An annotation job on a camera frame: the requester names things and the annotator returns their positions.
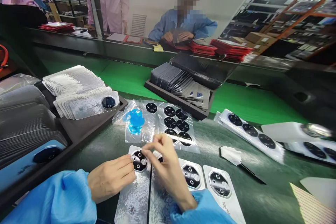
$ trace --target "blue gown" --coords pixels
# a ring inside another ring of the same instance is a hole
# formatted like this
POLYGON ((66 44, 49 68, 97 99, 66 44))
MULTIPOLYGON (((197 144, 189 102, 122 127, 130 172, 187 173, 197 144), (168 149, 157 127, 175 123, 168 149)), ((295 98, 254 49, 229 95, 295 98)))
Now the blue gown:
MULTIPOLYGON (((18 204, 1 224, 94 224, 97 208, 91 199, 88 174, 78 171, 59 172, 38 185, 18 204)), ((198 207, 181 213, 175 204, 170 218, 173 224, 234 224, 208 190, 192 192, 198 207)))
MULTIPOLYGON (((177 28, 177 10, 170 9, 162 15, 161 20, 154 26, 148 37, 151 40, 159 41, 161 37, 177 28)), ((203 39, 211 37, 216 28, 217 22, 211 21, 204 15, 201 15, 198 10, 191 10, 184 19, 180 28, 191 32, 195 35, 194 39, 203 39)))

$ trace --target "black tray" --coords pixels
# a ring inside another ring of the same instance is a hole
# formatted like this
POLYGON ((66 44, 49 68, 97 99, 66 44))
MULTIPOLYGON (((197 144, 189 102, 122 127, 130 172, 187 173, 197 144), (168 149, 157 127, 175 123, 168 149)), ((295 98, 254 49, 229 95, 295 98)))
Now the black tray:
POLYGON ((203 120, 204 118, 207 118, 211 106, 215 97, 215 90, 210 90, 210 97, 209 97, 209 108, 206 111, 203 111, 196 106, 192 105, 191 103, 181 99, 180 97, 177 97, 166 90, 154 85, 153 83, 150 82, 150 79, 145 82, 145 88, 149 89, 153 93, 157 94, 158 96, 162 97, 165 99, 167 102, 173 103, 177 106, 180 106, 183 110, 187 111, 190 113, 194 118, 197 120, 203 120))
MULTIPOLYGON (((50 107, 53 108, 53 100, 55 100, 55 97, 46 89, 42 90, 42 93, 45 95, 50 107)), ((32 190, 53 175, 56 171, 56 167, 61 165, 76 151, 82 148, 89 140, 92 140, 97 134, 99 134, 103 128, 110 124, 114 115, 118 111, 124 111, 125 106, 128 104, 128 102, 120 95, 119 100, 120 107, 109 112, 83 118, 81 120, 68 120, 65 117, 57 118, 56 120, 63 126, 64 130, 62 133, 65 135, 67 140, 71 140, 71 145, 35 173, 24 177, 5 192, 0 194, 0 209, 4 209, 4 207, 8 207, 13 204, 27 191, 32 190)))

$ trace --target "air vent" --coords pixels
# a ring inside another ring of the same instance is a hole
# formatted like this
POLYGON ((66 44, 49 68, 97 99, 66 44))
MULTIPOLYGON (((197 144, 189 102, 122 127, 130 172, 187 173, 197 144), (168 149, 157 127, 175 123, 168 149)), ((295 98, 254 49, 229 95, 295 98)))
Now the air vent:
POLYGON ((133 14, 131 35, 134 35, 134 36, 144 35, 145 27, 146 27, 146 19, 147 19, 146 15, 133 14))

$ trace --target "red cable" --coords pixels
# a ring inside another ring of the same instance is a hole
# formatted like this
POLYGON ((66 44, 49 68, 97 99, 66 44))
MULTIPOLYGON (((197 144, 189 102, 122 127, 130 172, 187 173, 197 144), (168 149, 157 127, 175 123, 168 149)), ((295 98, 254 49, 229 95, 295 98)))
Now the red cable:
POLYGON ((5 66, 7 64, 7 61, 8 61, 8 50, 6 47, 4 47, 3 45, 0 44, 0 47, 3 48, 3 50, 5 51, 5 58, 3 59, 2 63, 1 63, 1 67, 2 66, 5 66))

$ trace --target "stack of film sheets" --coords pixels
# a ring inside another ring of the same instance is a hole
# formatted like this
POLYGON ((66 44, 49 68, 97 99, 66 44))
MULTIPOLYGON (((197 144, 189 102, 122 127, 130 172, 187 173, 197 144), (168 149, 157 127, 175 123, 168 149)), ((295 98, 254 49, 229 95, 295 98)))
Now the stack of film sheets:
POLYGON ((80 65, 46 76, 42 82, 56 96, 60 117, 80 120, 120 106, 118 92, 80 65))
POLYGON ((0 96, 0 193, 67 146, 41 91, 28 85, 0 96))
POLYGON ((164 63, 153 69, 151 83, 206 111, 209 108, 210 90, 193 80, 191 74, 164 63))
POLYGON ((47 30, 52 32, 65 32, 69 30, 74 30, 74 24, 72 23, 65 23, 65 22, 54 22, 43 24, 38 27, 41 30, 47 30))
POLYGON ((237 63, 244 61, 245 56, 253 51, 252 48, 228 40, 211 40, 210 44, 218 48, 216 53, 225 55, 224 60, 237 63))
POLYGON ((215 56, 215 51, 217 50, 217 47, 214 47, 203 40, 192 40, 189 46, 193 53, 204 56, 215 56))
POLYGON ((234 69, 232 66, 228 68, 222 62, 193 57, 182 52, 172 58, 170 64, 191 74, 195 81, 212 90, 219 88, 234 69))

